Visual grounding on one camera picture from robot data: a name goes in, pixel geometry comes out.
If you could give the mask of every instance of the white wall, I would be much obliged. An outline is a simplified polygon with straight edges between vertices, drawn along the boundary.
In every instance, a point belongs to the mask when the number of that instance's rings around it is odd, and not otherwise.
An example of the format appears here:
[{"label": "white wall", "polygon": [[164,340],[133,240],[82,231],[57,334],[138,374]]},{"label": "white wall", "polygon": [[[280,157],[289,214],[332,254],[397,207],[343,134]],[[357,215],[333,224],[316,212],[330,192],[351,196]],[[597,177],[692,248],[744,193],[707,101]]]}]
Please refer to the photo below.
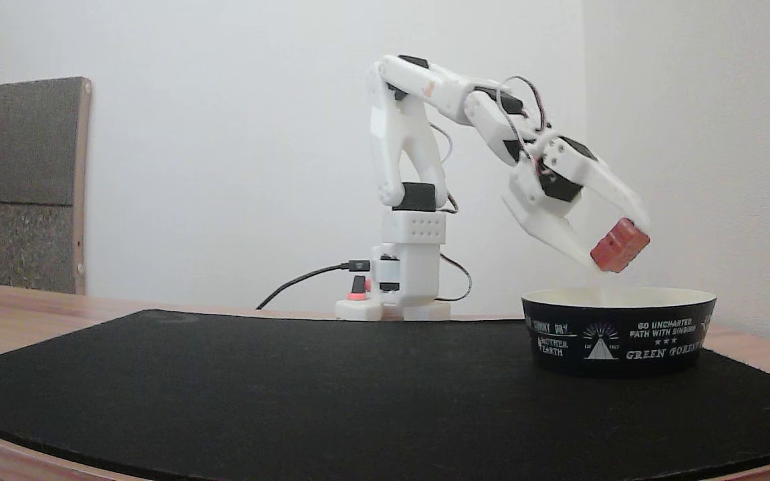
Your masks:
[{"label": "white wall", "polygon": [[[575,0],[0,0],[0,83],[94,81],[89,295],[254,305],[289,278],[365,257],[381,207],[364,71],[385,53],[525,74],[555,127],[584,136]],[[507,171],[482,140],[446,127],[463,211],[444,252],[475,277],[455,311],[519,313],[520,293],[580,279],[510,219]],[[443,293],[460,293],[461,274],[442,274]],[[330,311],[349,281],[309,281],[272,307]]]},{"label": "white wall", "polygon": [[584,28],[590,146],[654,222],[624,280],[770,336],[770,1],[584,2]]}]

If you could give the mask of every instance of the wire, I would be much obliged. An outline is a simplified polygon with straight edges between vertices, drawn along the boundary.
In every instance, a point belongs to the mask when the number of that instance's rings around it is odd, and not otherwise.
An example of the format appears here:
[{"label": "wire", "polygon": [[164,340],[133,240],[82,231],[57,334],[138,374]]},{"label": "wire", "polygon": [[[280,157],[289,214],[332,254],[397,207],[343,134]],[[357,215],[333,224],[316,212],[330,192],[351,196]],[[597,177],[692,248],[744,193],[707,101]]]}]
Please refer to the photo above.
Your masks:
[{"label": "wire", "polygon": [[308,272],[308,274],[305,274],[303,276],[296,277],[292,281],[288,281],[288,283],[281,284],[278,289],[276,289],[274,292],[270,293],[270,295],[263,300],[263,302],[260,303],[257,307],[255,307],[256,310],[261,310],[262,308],[266,307],[266,304],[269,304],[272,299],[275,298],[276,295],[281,293],[284,289],[287,289],[290,286],[293,286],[293,284],[301,283],[302,281],[308,280],[309,278],[312,278],[314,276],[319,276],[320,274],[324,274],[325,272],[330,271],[345,271],[349,269],[349,263],[344,264],[336,264],[336,265],[330,265],[329,267],[324,267],[322,269],[317,269],[316,271]]},{"label": "wire", "polygon": [[[433,122],[430,122],[430,127],[436,129],[439,134],[444,135],[444,138],[447,139],[447,153],[444,154],[443,158],[441,158],[441,164],[444,165],[444,162],[450,158],[450,154],[453,153],[453,137],[450,136],[450,134],[447,134],[445,130]],[[443,207],[439,209],[439,212],[445,212],[447,214],[455,214],[459,212],[459,205],[456,203],[456,198],[453,197],[450,192],[447,192],[447,201],[450,202],[450,204],[453,206],[453,209]]]},{"label": "wire", "polygon": [[[553,172],[550,170],[541,171],[540,170],[540,164],[539,160],[536,156],[532,156],[531,152],[528,150],[528,146],[525,143],[525,139],[522,138],[522,133],[519,132],[519,129],[516,128],[516,124],[513,123],[513,119],[510,118],[510,115],[507,113],[507,110],[504,110],[504,104],[501,103],[501,89],[504,88],[504,85],[507,85],[507,82],[509,82],[512,79],[519,79],[522,80],[522,82],[525,82],[531,88],[531,91],[534,92],[534,100],[537,101],[537,109],[540,112],[540,128],[534,129],[537,133],[541,133],[545,130],[546,127],[551,127],[546,123],[545,118],[545,108],[543,107],[543,100],[540,98],[540,92],[537,90],[537,86],[534,85],[531,80],[525,79],[525,77],[521,75],[510,75],[509,77],[505,78],[503,82],[499,83],[498,86],[495,88],[495,101],[498,103],[498,110],[501,111],[502,115],[504,115],[504,118],[507,119],[507,123],[510,125],[511,130],[516,135],[516,139],[519,140],[519,146],[522,149],[522,152],[525,153],[527,158],[531,159],[532,162],[534,162],[534,169],[537,171],[537,176],[541,176],[542,174],[550,174],[551,182],[554,182],[554,180],[557,180],[557,177],[553,175]],[[525,110],[522,110],[522,115],[527,116],[527,112]]]},{"label": "wire", "polygon": [[433,122],[430,122],[430,127],[436,129],[439,134],[444,135],[444,138],[447,139],[447,153],[444,154],[443,158],[441,158],[441,164],[444,164],[444,162],[450,158],[450,154],[453,153],[453,138],[450,136],[450,134],[447,134],[443,128],[437,126]]},{"label": "wire", "polygon": [[470,293],[471,293],[471,287],[474,284],[474,282],[471,280],[471,274],[468,274],[468,270],[466,268],[464,268],[462,265],[460,265],[455,260],[450,259],[448,256],[443,255],[443,253],[439,253],[439,256],[441,256],[441,258],[444,259],[444,261],[447,262],[447,264],[450,264],[453,267],[458,268],[460,271],[462,271],[462,274],[465,274],[465,277],[468,278],[468,289],[465,289],[464,295],[461,295],[459,297],[455,297],[455,298],[437,297],[436,301],[445,301],[445,302],[462,301],[462,299],[467,298],[468,295],[470,295]]},{"label": "wire", "polygon": [[453,206],[453,209],[450,209],[449,207],[442,207],[438,211],[443,212],[446,214],[456,214],[459,212],[459,205],[456,203],[456,198],[453,197],[453,194],[450,194],[450,192],[447,192],[447,201],[450,202],[450,204]]}]

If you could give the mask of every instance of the acoustic panel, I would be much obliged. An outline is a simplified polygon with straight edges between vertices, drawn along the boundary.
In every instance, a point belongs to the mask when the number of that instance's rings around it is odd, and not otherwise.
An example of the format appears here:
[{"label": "acoustic panel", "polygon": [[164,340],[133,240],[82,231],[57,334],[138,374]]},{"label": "acoustic panel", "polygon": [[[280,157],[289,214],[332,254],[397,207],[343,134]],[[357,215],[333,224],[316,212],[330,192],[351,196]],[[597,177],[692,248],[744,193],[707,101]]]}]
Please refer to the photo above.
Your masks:
[{"label": "acoustic panel", "polygon": [[76,293],[73,207],[0,204],[0,284]]},{"label": "acoustic panel", "polygon": [[0,202],[74,204],[86,90],[82,77],[0,85]]},{"label": "acoustic panel", "polygon": [[84,192],[92,85],[0,85],[0,284],[85,293]]}]

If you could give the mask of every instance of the pyramid logo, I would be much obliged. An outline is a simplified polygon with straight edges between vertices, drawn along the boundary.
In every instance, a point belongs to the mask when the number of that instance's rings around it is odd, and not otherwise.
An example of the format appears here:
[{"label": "pyramid logo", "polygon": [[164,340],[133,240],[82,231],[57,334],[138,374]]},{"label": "pyramid logo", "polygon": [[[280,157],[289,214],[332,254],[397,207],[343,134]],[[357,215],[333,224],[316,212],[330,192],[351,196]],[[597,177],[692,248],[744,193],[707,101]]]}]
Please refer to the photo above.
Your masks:
[{"label": "pyramid logo", "polygon": [[590,325],[584,329],[584,337],[596,342],[590,350],[590,354],[587,354],[584,359],[617,359],[608,349],[608,340],[620,338],[613,325],[608,325],[608,323]]}]

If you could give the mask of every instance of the wooden table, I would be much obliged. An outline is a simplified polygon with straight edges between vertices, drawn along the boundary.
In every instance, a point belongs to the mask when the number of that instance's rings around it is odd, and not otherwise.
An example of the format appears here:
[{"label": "wooden table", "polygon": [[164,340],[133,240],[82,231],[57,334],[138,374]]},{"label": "wooden table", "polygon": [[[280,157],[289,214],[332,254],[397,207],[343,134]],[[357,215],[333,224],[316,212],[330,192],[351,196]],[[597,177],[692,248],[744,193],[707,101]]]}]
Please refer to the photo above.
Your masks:
[{"label": "wooden table", "polygon": [[[171,309],[220,313],[239,316],[290,317],[290,319],[329,319],[317,313],[278,313],[241,308],[185,307],[159,305],[138,301],[111,301],[79,295],[62,295],[16,287],[0,287],[0,353],[45,341],[56,335],[67,334],[142,309]],[[717,353],[770,372],[770,341],[760,337],[731,331],[714,323],[709,328],[706,347]],[[132,476],[90,468],[47,454],[37,453],[0,440],[0,479],[49,481],[109,479],[136,480]],[[717,478],[770,480],[770,466]]]}]

